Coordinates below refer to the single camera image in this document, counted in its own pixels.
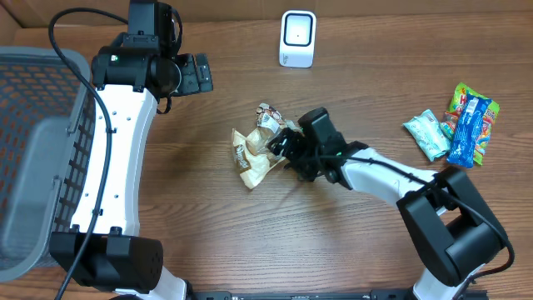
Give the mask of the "cookie bag brown white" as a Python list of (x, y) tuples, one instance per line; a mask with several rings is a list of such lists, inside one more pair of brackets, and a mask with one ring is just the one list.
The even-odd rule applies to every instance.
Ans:
[(244, 185), (255, 188), (264, 177), (284, 158), (273, 154), (267, 144), (281, 135), (285, 128), (300, 132), (292, 121), (286, 120), (279, 111), (267, 103), (256, 110), (256, 127), (247, 135), (232, 129), (232, 156), (236, 170)]

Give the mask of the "green Haribo candy bag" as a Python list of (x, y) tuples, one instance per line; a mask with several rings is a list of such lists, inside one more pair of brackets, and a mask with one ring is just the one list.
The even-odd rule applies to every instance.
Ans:
[[(444, 118), (440, 123), (440, 128), (442, 132), (450, 140), (451, 144), (462, 109), (466, 105), (467, 94), (471, 94), (477, 97), (488, 98), (471, 89), (463, 82), (460, 82), (456, 86), (454, 96), (451, 99), (450, 105), (445, 111)], [(492, 127), (495, 124), (496, 118), (500, 112), (500, 105), (493, 99), (491, 100), (492, 103), (487, 108), (483, 117), (482, 133), (476, 141), (474, 163), (477, 163), (479, 165), (482, 164), (483, 157), (486, 153), (486, 148), (488, 146), (489, 141), (491, 140)]]

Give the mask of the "blue snack wrapper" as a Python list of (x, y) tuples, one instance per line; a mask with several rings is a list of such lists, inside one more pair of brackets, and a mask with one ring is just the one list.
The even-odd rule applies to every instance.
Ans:
[(477, 138), (482, 133), (483, 117), (492, 100), (466, 95), (463, 107), (446, 161), (450, 164), (472, 168)]

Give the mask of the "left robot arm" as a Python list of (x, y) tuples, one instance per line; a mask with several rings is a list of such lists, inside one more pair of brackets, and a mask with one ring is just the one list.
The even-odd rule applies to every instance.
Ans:
[(82, 80), (95, 103), (91, 152), (79, 204), (51, 256), (66, 280), (118, 299), (193, 298), (189, 282), (163, 264), (161, 242), (140, 236), (138, 194), (147, 135), (159, 104), (213, 89), (205, 54), (180, 53), (182, 20), (172, 6), (133, 1), (126, 32), (93, 58)]

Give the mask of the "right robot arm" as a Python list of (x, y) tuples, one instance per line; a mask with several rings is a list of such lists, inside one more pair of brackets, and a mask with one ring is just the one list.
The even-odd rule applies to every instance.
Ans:
[(515, 260), (505, 229), (474, 183), (458, 167), (421, 170), (380, 155), (362, 142), (346, 142), (328, 111), (314, 109), (267, 144), (288, 160), (299, 178), (371, 194), (397, 208), (425, 266), (421, 278), (400, 292), (404, 299), (476, 299), (468, 287), (500, 273)]

